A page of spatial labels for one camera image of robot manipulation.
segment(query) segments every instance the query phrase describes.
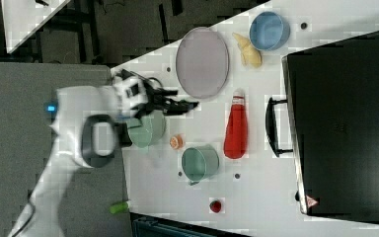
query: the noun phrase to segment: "green object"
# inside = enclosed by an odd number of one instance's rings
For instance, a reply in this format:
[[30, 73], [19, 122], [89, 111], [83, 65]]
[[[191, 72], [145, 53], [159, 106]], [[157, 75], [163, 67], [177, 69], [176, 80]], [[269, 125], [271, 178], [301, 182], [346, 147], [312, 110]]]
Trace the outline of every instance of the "green object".
[[182, 166], [193, 186], [217, 173], [219, 158], [211, 145], [191, 147], [183, 154]]
[[162, 112], [154, 111], [141, 120], [132, 118], [127, 122], [130, 140], [139, 148], [145, 148], [158, 141], [165, 133], [166, 121]]
[[120, 212], [125, 212], [129, 208], [129, 201], [123, 201], [120, 203], [116, 203], [112, 206], [110, 206], [110, 213], [111, 214], [117, 214]]

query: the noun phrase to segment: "white cap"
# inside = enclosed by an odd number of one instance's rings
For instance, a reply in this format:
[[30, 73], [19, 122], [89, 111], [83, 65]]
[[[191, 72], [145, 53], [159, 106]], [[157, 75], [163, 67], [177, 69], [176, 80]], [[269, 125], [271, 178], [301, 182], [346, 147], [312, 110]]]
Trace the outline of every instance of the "white cap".
[[233, 93], [234, 97], [245, 97], [245, 92], [242, 88], [236, 89], [236, 91]]

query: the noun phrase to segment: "briefcase handle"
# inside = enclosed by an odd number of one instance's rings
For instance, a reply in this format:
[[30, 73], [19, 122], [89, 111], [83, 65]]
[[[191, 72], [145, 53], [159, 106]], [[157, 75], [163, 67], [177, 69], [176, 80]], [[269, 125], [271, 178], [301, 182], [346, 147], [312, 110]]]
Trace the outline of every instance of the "briefcase handle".
[[292, 149], [288, 149], [288, 150], [279, 149], [279, 145], [278, 145], [278, 132], [276, 130], [275, 110], [273, 109], [273, 107], [276, 105], [285, 104], [285, 103], [287, 103], [287, 100], [277, 101], [271, 97], [269, 98], [268, 104], [266, 106], [266, 114], [265, 114], [266, 136], [268, 138], [270, 148], [272, 148], [272, 151], [276, 157], [279, 157], [279, 155], [282, 153], [293, 152]]

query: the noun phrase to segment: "dark background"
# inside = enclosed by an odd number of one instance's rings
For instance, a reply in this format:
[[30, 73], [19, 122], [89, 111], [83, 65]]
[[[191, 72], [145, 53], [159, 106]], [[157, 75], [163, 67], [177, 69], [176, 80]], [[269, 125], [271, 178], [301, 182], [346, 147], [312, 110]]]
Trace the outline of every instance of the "dark background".
[[[81, 2], [81, 10], [87, 12], [86, 0], [78, 1]], [[181, 39], [195, 27], [212, 26], [264, 2], [266, 0], [95, 0], [102, 57], [100, 63], [124, 63]], [[67, 8], [74, 6], [72, 0]], [[97, 55], [92, 51], [89, 25], [83, 26], [87, 53], [84, 63], [91, 63]], [[76, 33], [47, 29], [41, 29], [38, 33], [41, 46], [32, 37], [8, 55], [0, 7], [0, 58], [35, 61], [39, 47], [43, 62], [80, 63]]]

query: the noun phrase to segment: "red triangle label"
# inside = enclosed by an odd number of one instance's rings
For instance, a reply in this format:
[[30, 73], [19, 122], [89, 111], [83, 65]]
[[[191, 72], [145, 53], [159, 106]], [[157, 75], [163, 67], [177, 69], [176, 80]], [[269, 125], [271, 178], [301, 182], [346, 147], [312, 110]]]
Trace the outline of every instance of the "red triangle label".
[[316, 200], [312, 199], [311, 197], [306, 196], [306, 200], [307, 200], [307, 206], [309, 208], [318, 204], [318, 202]]

